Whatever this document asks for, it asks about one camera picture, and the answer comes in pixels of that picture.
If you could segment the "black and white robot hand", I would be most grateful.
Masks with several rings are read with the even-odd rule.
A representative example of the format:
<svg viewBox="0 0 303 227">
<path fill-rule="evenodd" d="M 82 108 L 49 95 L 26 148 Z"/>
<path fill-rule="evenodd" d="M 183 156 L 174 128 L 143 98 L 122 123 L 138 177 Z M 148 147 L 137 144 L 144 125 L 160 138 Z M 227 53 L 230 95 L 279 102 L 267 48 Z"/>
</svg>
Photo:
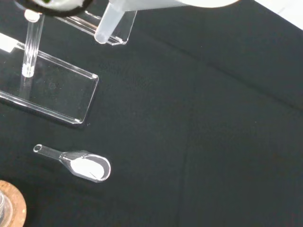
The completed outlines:
<svg viewBox="0 0 303 227">
<path fill-rule="evenodd" d="M 93 0 L 15 0 L 24 9 L 50 17 L 72 17 L 83 13 Z"/>
</svg>

